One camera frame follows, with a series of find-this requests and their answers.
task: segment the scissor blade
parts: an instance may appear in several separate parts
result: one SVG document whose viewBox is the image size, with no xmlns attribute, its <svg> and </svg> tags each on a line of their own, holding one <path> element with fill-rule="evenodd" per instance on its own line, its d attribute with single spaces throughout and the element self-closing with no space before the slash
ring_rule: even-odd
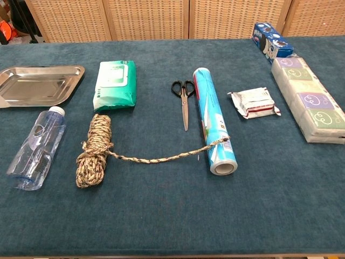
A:
<svg viewBox="0 0 345 259">
<path fill-rule="evenodd" d="M 183 124 L 184 124 L 184 130 L 188 130 L 188 103 L 187 98 L 185 101 L 182 100 L 182 117 L 183 117 Z"/>
</svg>

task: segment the camouflage rope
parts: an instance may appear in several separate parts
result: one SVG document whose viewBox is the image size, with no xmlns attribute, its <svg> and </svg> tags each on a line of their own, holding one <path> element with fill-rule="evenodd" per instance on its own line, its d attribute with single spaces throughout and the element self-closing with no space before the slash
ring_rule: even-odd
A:
<svg viewBox="0 0 345 259">
<path fill-rule="evenodd" d="M 117 159 L 137 163 L 161 163 L 198 154 L 230 139 L 230 137 L 221 138 L 197 150 L 170 156 L 168 158 L 143 159 L 118 155 L 109 151 L 109 149 L 114 146 L 114 144 L 110 142 L 111 136 L 110 117 L 96 114 L 90 123 L 87 142 L 82 143 L 82 149 L 84 152 L 77 158 L 78 169 L 76 172 L 75 182 L 78 187 L 86 188 L 91 185 L 98 185 L 103 180 L 108 155 L 112 155 Z"/>
</svg>

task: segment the black scissors handle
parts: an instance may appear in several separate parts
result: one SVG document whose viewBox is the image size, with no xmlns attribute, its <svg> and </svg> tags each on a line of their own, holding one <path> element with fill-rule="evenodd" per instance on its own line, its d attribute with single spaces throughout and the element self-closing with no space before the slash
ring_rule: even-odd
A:
<svg viewBox="0 0 345 259">
<path fill-rule="evenodd" d="M 180 97 L 182 95 L 183 89 L 185 91 L 185 94 L 190 97 L 195 92 L 195 86 L 192 81 L 185 81 L 184 83 L 182 81 L 175 81 L 171 85 L 171 91 Z"/>
</svg>

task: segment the wicker cabinet door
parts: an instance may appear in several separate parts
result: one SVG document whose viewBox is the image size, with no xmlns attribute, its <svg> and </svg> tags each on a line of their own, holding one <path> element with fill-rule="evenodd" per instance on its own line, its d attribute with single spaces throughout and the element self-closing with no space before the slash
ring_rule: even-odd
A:
<svg viewBox="0 0 345 259">
<path fill-rule="evenodd" d="M 113 40 L 188 38 L 189 0 L 103 0 Z"/>
<path fill-rule="evenodd" d="M 46 42 L 112 40 L 102 0 L 25 0 Z"/>
<path fill-rule="evenodd" d="M 191 39 L 250 38 L 256 22 L 282 30 L 291 0 L 190 0 Z"/>
<path fill-rule="evenodd" d="M 293 0 L 283 35 L 345 35 L 345 0 Z"/>
</svg>

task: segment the white bottle cap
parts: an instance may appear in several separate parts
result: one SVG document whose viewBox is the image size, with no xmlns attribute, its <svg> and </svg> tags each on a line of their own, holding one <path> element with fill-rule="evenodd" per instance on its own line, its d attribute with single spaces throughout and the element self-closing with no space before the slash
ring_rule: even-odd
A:
<svg viewBox="0 0 345 259">
<path fill-rule="evenodd" d="M 50 107 L 49 111 L 53 111 L 53 112 L 57 112 L 59 114 L 61 114 L 62 116 L 65 116 L 65 111 L 64 109 L 58 107 L 58 106 L 52 106 Z"/>
</svg>

